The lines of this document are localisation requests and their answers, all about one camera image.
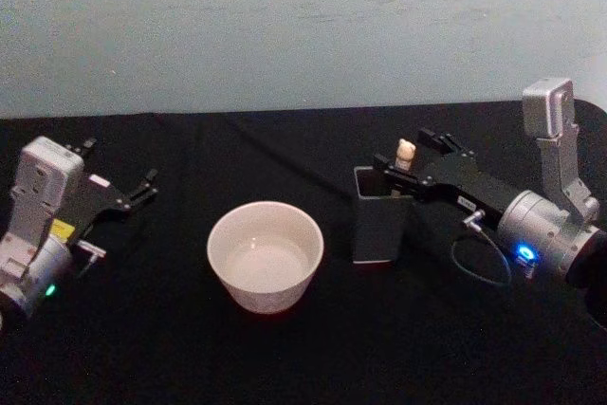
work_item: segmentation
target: wall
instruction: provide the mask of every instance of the wall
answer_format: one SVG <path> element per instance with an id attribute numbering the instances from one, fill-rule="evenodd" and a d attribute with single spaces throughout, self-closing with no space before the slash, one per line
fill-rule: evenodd
<path id="1" fill-rule="evenodd" d="M 0 117 L 518 99 L 607 108 L 605 0 L 0 0 Z"/>

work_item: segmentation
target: black table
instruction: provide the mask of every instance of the black table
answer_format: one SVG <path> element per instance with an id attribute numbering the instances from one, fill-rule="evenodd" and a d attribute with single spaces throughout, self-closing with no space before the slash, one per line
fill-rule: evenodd
<path id="1" fill-rule="evenodd" d="M 577 113 L 580 176 L 604 205 L 607 119 L 581 101 Z M 124 225 L 95 229 L 106 260 L 3 341 L 0 402 L 603 403 L 607 333 L 581 293 L 520 270 L 506 289 L 472 281 L 449 261 L 458 210 L 429 207 L 429 220 L 442 217 L 420 233 L 429 249 L 389 267 L 351 264 L 353 167 L 422 126 L 542 191 L 517 101 L 0 121 L 2 230 L 16 158 L 37 135 L 94 136 L 87 172 L 129 190 L 156 167 L 161 191 Z M 302 300 L 274 317 L 240 309 L 206 260 L 213 223 L 261 199 L 308 212 L 326 244 Z"/>

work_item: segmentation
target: white ceramic bowl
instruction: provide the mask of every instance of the white ceramic bowl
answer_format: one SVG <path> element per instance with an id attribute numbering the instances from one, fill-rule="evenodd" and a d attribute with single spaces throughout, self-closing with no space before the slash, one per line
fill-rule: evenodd
<path id="1" fill-rule="evenodd" d="M 207 254 L 231 297 L 246 310 L 287 310 L 304 294 L 321 262 L 319 226 L 285 203 L 258 201 L 225 214 L 211 230 Z"/>

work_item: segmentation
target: yellow label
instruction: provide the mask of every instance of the yellow label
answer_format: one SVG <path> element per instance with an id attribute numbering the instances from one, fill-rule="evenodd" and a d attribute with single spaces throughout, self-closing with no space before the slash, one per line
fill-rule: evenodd
<path id="1" fill-rule="evenodd" d="M 66 222 L 55 218 L 53 220 L 53 224 L 50 226 L 50 233 L 59 238 L 60 241 L 66 242 L 75 229 L 76 228 L 72 227 L 71 225 L 66 224 Z"/>

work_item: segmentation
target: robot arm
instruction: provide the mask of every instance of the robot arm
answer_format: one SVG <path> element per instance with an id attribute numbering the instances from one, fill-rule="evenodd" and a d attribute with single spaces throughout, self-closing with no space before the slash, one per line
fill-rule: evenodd
<path id="1" fill-rule="evenodd" d="M 9 230 L 0 243 L 0 331 L 31 317 L 65 275 L 80 276 L 105 255 L 82 239 L 95 223 L 127 216 L 157 193 L 156 170 L 129 194 L 85 174 L 83 156 L 93 144 L 73 149 L 37 138 L 22 151 Z"/>
<path id="2" fill-rule="evenodd" d="M 418 143 L 438 151 L 439 159 L 416 174 L 397 169 L 383 156 L 375 157 L 374 168 L 402 193 L 472 212 L 465 225 L 480 229 L 482 221 L 495 230 L 498 243 L 517 263 L 589 288 L 588 310 L 607 325 L 607 233 L 592 225 L 598 201 L 578 176 L 573 108 L 569 80 L 544 79 L 524 92 L 525 131 L 540 145 L 549 199 L 480 172 L 475 154 L 453 136 L 425 129 Z"/>

